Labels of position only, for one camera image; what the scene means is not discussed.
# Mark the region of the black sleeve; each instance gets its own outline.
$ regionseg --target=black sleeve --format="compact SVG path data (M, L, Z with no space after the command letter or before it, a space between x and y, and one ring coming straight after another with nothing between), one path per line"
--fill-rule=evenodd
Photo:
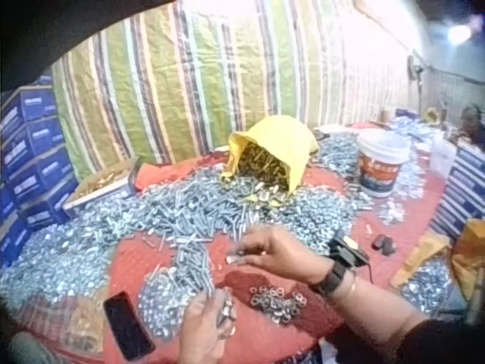
M401 364L468 364L481 362L484 350L485 326L428 320L406 335L397 357Z

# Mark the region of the striped tarp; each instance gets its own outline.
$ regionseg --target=striped tarp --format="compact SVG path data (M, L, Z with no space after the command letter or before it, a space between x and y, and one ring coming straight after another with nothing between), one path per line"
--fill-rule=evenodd
M190 3L123 20L53 65L78 177L204 155L265 115L315 127L417 107L407 51L352 0Z

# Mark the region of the wrist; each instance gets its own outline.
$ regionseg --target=wrist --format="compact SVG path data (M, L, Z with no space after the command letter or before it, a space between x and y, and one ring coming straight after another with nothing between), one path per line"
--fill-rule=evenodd
M311 266L309 266L311 272L303 282L309 286L322 282L333 267L332 259L324 258L323 256L315 256L315 258L316 259L312 262Z

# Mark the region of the black phone screen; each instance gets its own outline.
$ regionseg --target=black phone screen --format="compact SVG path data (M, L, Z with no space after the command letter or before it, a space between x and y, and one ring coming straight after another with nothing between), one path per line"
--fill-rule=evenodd
M108 298L103 306L114 339L126 360L140 359L155 349L155 345L135 316L126 292Z

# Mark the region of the plastic bag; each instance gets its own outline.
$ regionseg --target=plastic bag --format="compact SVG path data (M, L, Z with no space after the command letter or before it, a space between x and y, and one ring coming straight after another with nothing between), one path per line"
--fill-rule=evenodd
M317 140L305 124L286 115L268 116L248 131L229 136L230 155L223 177L236 173L239 159L250 142L258 144L282 162L288 177L289 193L302 180L310 154L318 151Z

